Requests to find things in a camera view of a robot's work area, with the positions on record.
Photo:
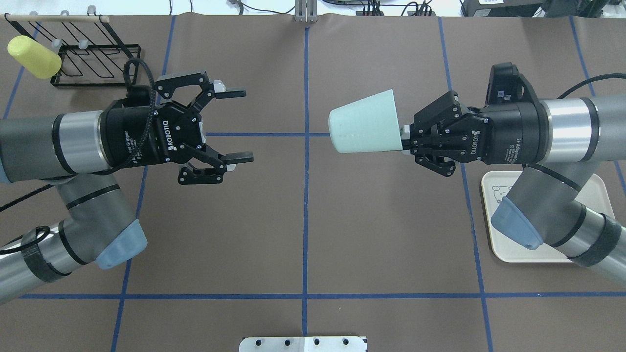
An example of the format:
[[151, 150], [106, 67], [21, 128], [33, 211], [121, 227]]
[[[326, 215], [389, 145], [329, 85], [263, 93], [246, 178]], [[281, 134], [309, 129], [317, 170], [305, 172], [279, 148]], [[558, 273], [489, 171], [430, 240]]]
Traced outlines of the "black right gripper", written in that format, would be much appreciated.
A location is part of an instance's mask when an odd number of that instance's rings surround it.
[[[530, 102], [489, 105], [470, 111], [449, 90], [413, 116], [401, 128], [402, 151], [414, 161], [445, 177], [456, 163], [475, 160], [493, 164], [539, 162], [547, 152], [548, 122]], [[418, 145], [409, 139], [442, 138], [440, 147]]]

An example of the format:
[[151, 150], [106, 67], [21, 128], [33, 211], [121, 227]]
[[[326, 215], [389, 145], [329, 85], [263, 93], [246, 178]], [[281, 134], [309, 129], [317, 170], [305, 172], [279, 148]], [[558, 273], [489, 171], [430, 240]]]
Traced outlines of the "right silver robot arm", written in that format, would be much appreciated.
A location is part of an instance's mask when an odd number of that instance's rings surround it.
[[492, 226], [526, 249], [545, 243], [625, 284], [625, 227], [577, 201], [601, 163], [625, 158], [624, 94], [541, 100], [523, 89], [477, 109], [448, 91], [414, 114], [402, 146], [443, 176], [456, 163], [524, 165]]

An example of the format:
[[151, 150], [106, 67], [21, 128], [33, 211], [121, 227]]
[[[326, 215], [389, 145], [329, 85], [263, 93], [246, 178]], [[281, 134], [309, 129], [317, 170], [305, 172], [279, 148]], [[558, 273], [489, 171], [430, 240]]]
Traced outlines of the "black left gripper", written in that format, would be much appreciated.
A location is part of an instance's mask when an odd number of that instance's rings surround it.
[[[186, 105], [174, 101], [177, 89], [197, 86], [200, 91]], [[180, 185], [222, 183], [225, 174], [240, 163], [253, 162], [253, 152], [220, 154], [205, 145], [201, 131], [201, 111], [213, 99], [246, 97], [244, 88], [227, 88], [221, 80], [211, 80], [205, 71], [166, 74], [158, 77], [155, 91], [165, 103], [151, 110], [148, 106], [123, 107], [113, 102], [100, 116], [103, 147], [111, 166], [122, 165], [138, 146], [148, 117], [148, 134], [130, 166], [182, 163]]]

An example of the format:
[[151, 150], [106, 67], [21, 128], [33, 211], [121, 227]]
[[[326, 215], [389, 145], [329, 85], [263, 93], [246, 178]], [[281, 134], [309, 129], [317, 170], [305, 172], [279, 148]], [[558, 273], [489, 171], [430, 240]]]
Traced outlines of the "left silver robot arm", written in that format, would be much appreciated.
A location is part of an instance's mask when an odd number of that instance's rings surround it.
[[1, 303], [96, 263], [111, 269], [147, 247], [113, 173], [179, 165], [178, 183], [221, 183], [252, 152], [206, 145], [201, 110], [213, 99], [246, 96], [205, 71], [166, 74], [148, 85], [125, 79], [127, 96], [104, 110], [1, 121], [1, 182], [41, 180], [69, 217], [38, 225], [1, 247]]

